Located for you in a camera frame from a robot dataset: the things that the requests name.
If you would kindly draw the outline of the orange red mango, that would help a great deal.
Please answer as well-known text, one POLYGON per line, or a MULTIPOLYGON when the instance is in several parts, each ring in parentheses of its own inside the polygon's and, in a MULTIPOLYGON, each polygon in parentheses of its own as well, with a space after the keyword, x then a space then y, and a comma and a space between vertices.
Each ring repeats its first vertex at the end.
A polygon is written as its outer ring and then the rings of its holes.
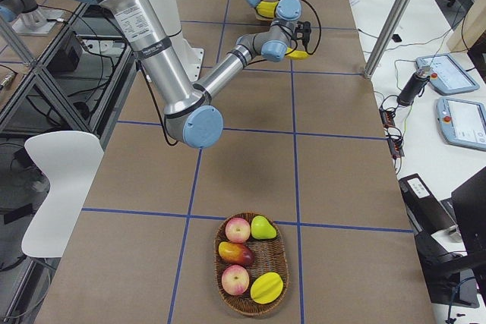
POLYGON ((218 253, 224 262, 244 267, 252 266, 255 260, 254 253, 244 244, 230 241, 220 242, 218 253))

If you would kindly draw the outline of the teach pendant tablet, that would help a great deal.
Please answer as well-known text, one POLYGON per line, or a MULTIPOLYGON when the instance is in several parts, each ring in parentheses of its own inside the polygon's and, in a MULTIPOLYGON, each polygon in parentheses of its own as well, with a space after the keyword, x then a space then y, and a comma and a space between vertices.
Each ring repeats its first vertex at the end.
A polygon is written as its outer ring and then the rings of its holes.
POLYGON ((450 97, 436 101, 439 130, 448 144, 485 151, 485 107, 450 97))
POLYGON ((431 87, 443 96, 469 93, 479 89, 479 84, 468 72, 451 56, 443 53, 427 55, 415 60, 417 68, 428 66, 431 74, 431 87))

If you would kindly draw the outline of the black computer monitor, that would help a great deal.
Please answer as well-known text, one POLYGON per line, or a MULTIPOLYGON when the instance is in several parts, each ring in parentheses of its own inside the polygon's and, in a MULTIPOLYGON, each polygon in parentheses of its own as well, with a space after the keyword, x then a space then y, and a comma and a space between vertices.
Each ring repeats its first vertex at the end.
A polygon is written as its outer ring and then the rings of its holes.
POLYGON ((467 253, 485 250, 485 188, 483 168, 451 194, 456 222, 467 253))

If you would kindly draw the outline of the white chair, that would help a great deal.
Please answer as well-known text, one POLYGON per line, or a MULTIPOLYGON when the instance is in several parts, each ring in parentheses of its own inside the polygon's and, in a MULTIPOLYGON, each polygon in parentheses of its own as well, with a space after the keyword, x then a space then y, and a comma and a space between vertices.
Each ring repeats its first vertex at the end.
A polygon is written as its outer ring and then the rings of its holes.
POLYGON ((60 258, 103 158, 97 136, 55 131, 29 138, 24 147, 49 181, 49 192, 21 242, 31 258, 60 258))

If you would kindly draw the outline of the wicker fruit basket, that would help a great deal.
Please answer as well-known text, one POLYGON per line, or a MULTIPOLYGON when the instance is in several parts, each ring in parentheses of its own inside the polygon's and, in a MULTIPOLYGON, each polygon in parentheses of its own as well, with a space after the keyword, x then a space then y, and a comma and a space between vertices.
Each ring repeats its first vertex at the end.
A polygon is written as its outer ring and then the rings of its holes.
POLYGON ((222 300, 234 311, 245 316, 253 317, 264 316, 275 310, 284 298, 288 289, 289 268, 286 260, 286 252, 282 235, 280 234, 277 225, 265 216, 276 229, 277 236, 274 239, 257 240, 252 238, 250 235, 248 240, 243 243, 254 253, 255 260, 252 266, 245 267, 250 277, 250 284, 247 291, 239 296, 229 295, 222 289, 221 277, 223 272, 227 267, 236 264, 224 262, 219 256, 218 246, 222 241, 229 241, 225 233, 225 227, 228 220, 236 217, 243 218, 251 225, 251 220, 256 215, 261 214, 254 212, 240 212, 228 217, 220 225, 214 241, 216 283, 222 300), (251 286, 259 276, 268 272, 277 272, 281 276, 283 280, 283 290, 280 296, 273 302, 269 304, 258 304, 250 297, 251 286))

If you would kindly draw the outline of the near teach pendant tablet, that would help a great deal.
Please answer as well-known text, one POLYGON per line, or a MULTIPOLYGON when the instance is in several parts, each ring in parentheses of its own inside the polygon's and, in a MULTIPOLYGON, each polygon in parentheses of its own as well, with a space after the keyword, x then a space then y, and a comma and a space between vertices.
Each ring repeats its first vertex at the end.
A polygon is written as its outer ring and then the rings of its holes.
POLYGON ((485 107, 450 97, 436 101, 439 130, 448 144, 485 151, 485 107))

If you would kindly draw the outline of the green pear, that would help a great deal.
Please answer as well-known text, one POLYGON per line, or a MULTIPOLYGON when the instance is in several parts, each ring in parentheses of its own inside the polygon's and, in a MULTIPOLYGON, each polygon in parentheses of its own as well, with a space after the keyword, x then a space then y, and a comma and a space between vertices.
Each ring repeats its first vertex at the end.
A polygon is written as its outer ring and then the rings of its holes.
POLYGON ((276 229, 263 215, 256 215, 251 220, 251 236, 257 240, 274 239, 277 236, 276 229))

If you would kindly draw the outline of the red apple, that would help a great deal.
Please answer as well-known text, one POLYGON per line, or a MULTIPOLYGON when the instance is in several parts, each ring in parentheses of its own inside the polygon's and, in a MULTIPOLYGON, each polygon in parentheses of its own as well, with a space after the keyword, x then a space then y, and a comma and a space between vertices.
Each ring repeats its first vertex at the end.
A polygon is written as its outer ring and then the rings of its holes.
POLYGON ((229 241, 242 244, 250 237, 251 226, 248 221, 243 218, 231 218, 226 223, 225 233, 229 241))

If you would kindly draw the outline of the black water bottle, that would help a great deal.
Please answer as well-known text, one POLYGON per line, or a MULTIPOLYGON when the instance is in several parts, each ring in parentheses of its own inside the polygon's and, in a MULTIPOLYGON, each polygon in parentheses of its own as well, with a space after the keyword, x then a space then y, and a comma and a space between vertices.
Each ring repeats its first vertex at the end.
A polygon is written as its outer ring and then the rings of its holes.
POLYGON ((411 106, 415 97, 424 89, 429 82, 431 75, 430 66, 422 66, 416 70, 409 78, 401 93, 398 95, 397 102, 402 106, 411 106))

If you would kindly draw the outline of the pink peach apple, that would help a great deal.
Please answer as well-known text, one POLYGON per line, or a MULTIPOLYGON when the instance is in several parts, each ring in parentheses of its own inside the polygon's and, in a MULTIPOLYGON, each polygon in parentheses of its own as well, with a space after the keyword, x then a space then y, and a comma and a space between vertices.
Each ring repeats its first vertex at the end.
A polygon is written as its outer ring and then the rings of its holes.
POLYGON ((239 296, 245 293, 250 284, 250 277, 245 267, 231 265, 221 277, 222 289, 229 295, 239 296))

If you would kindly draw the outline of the grey square plate orange rim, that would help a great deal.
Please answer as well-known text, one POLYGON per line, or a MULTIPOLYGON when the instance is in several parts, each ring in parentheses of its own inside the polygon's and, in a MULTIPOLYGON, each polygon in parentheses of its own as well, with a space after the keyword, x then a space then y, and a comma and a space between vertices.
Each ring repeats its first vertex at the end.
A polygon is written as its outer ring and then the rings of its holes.
POLYGON ((263 15, 260 15, 258 13, 255 13, 254 16, 258 21, 271 22, 273 20, 272 17, 264 17, 263 15))

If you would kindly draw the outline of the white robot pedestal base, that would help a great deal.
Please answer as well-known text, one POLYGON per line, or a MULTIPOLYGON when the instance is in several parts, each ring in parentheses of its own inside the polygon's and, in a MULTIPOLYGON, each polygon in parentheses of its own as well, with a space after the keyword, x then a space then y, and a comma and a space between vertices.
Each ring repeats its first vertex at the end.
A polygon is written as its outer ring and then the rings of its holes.
POLYGON ((204 50, 192 47, 184 37, 176 0, 149 0, 191 82, 200 75, 204 50))

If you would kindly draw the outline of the small yellow banana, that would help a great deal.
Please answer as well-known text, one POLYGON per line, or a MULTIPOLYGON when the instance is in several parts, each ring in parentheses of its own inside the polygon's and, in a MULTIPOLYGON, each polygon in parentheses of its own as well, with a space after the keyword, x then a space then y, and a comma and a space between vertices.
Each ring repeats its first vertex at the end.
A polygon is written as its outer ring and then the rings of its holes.
POLYGON ((301 61, 308 58, 310 55, 305 50, 287 48, 285 57, 294 61, 301 61))

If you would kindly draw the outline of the far teach pendant tablet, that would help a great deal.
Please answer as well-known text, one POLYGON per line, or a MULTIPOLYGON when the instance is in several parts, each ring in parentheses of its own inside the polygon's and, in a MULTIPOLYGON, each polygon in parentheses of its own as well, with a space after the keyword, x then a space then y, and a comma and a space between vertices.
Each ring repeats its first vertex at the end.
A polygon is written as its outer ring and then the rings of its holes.
POLYGON ((417 68, 428 66, 431 74, 431 87, 443 96, 469 93, 479 89, 479 84, 468 72, 451 56, 443 53, 427 55, 415 60, 417 68))

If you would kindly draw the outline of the aluminium frame post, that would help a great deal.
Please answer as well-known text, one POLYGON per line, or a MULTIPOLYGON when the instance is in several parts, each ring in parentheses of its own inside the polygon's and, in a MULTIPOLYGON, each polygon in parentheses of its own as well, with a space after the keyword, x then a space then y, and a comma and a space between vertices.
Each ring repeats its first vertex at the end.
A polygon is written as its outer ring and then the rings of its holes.
POLYGON ((396 30, 410 0, 395 0, 390 13, 382 27, 382 30, 371 51, 368 61, 364 67, 364 77, 371 79, 379 61, 382 59, 385 49, 391 40, 393 32, 396 30))

